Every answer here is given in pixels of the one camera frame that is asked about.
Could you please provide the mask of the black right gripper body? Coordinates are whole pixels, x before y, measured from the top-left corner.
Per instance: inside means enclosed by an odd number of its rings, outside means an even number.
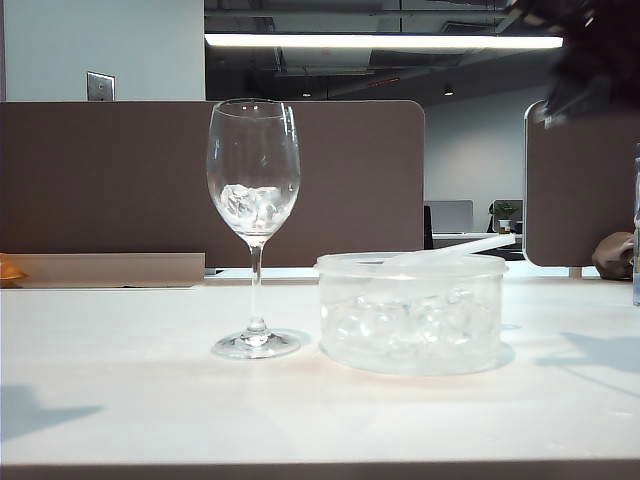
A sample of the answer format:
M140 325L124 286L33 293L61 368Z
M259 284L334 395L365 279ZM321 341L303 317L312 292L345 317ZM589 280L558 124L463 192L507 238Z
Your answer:
M548 124L639 109L639 3L562 1L562 55L544 105Z

